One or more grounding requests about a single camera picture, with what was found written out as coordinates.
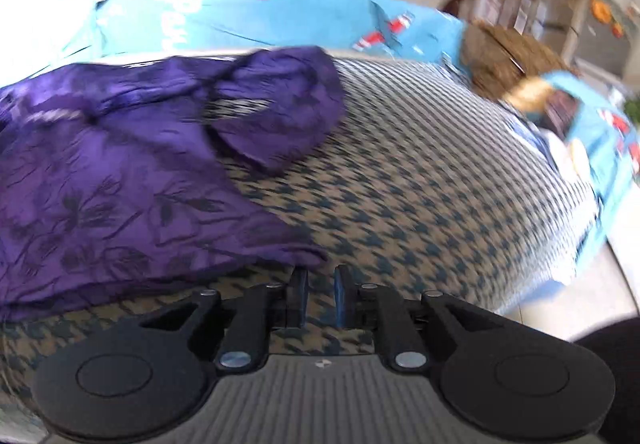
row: black circular pad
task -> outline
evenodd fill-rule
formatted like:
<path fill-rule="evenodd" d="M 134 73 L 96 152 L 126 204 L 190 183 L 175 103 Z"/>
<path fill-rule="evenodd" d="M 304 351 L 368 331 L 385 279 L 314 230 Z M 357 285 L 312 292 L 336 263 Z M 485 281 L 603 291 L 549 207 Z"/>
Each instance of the black circular pad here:
<path fill-rule="evenodd" d="M 208 384 L 180 332 L 125 324 L 43 361 L 33 392 L 57 433 L 131 442 L 179 422 Z"/>
<path fill-rule="evenodd" d="M 153 374 L 151 366 L 138 356 L 107 354 L 80 367 L 78 384 L 88 394 L 119 397 L 144 388 Z"/>
<path fill-rule="evenodd" d="M 544 354 L 511 356 L 495 367 L 501 387 L 525 397 L 557 394 L 569 382 L 564 363 Z"/>
<path fill-rule="evenodd" d="M 442 369 L 447 402 L 505 439 L 561 441 L 597 430 L 614 396 L 610 370 L 584 348 L 530 332 L 470 332 Z"/>

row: floor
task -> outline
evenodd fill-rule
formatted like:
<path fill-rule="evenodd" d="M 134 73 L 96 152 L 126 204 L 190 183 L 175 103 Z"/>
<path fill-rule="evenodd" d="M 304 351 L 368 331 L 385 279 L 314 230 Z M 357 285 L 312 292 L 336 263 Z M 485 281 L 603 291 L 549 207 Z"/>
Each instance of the floor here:
<path fill-rule="evenodd" d="M 640 187 L 633 186 L 625 197 L 616 223 L 609 233 L 609 243 L 616 253 L 618 263 L 626 276 L 631 293 L 640 303 Z"/>
<path fill-rule="evenodd" d="M 636 300 L 613 250 L 607 245 L 591 267 L 557 296 L 520 306 L 507 317 L 572 341 L 596 328 L 634 316 L 638 316 Z"/>

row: gray ridged surface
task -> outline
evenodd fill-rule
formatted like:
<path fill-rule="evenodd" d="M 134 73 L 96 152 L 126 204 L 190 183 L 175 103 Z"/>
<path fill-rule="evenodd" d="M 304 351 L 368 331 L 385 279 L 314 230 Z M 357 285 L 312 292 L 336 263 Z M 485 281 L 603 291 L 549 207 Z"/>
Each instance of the gray ridged surface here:
<path fill-rule="evenodd" d="M 148 444 L 504 444 L 466 426 L 428 380 L 377 356 L 271 356 L 220 381 L 191 419 Z M 574 444 L 602 444 L 594 436 Z M 47 444 L 69 444 L 51 437 Z"/>

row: dark hair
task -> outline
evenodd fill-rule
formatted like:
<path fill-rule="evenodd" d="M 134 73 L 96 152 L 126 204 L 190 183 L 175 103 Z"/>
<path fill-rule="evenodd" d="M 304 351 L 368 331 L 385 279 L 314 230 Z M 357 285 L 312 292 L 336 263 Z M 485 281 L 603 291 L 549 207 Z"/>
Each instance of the dark hair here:
<path fill-rule="evenodd" d="M 450 14 L 458 18 L 460 16 L 460 7 L 465 0 L 445 0 L 438 10 L 446 14 Z"/>

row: red object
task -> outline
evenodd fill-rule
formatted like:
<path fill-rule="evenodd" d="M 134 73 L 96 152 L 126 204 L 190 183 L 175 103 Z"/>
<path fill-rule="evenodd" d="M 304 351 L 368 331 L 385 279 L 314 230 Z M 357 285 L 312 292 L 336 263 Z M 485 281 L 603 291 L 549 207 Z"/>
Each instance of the red object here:
<path fill-rule="evenodd" d="M 617 22 L 613 24 L 613 27 L 611 29 L 613 31 L 613 36 L 615 36 L 618 39 L 622 38 L 625 35 L 624 29 Z"/>
<path fill-rule="evenodd" d="M 629 147 L 629 153 L 631 154 L 631 160 L 634 164 L 634 171 L 636 173 L 640 172 L 640 144 L 637 142 L 633 143 Z"/>
<path fill-rule="evenodd" d="M 401 14 L 400 16 L 396 16 L 395 18 L 393 18 L 393 20 L 387 21 L 386 24 L 388 25 L 392 33 L 400 34 L 402 31 L 405 31 L 409 28 L 413 20 L 414 15 L 410 12 L 406 12 L 404 14 Z M 377 43 L 384 43 L 384 41 L 385 37 L 379 30 L 377 30 L 365 34 L 353 45 L 352 48 L 363 51 L 364 49 L 376 45 Z"/>
<path fill-rule="evenodd" d="M 627 135 L 631 131 L 631 126 L 620 116 L 612 113 L 610 110 L 599 110 L 600 117 L 607 121 L 611 126 L 617 128 L 622 135 Z"/>

